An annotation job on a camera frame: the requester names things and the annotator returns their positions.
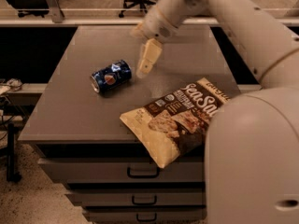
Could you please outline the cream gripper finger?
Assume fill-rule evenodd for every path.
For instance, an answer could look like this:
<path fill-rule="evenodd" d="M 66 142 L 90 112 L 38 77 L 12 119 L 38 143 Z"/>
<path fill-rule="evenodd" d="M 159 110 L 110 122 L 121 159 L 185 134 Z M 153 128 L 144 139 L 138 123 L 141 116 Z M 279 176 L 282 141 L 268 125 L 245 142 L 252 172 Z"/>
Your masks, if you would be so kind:
<path fill-rule="evenodd" d="M 142 58 L 139 62 L 138 62 L 138 66 L 136 69 L 136 76 L 138 78 L 144 78 L 145 76 L 147 76 L 151 69 L 153 68 L 154 62 L 149 60 L 149 59 L 145 59 Z"/>

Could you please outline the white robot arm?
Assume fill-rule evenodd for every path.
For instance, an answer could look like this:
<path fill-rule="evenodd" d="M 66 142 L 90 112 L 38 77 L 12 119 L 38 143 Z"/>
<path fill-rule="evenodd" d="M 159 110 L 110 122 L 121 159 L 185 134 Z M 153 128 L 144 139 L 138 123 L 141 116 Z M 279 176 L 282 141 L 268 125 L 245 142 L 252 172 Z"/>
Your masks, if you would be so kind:
<path fill-rule="evenodd" d="M 251 0 L 159 0 L 134 34 L 137 73 L 185 19 L 208 10 L 261 89 L 221 107 L 206 134 L 208 224 L 299 224 L 299 41 Z"/>

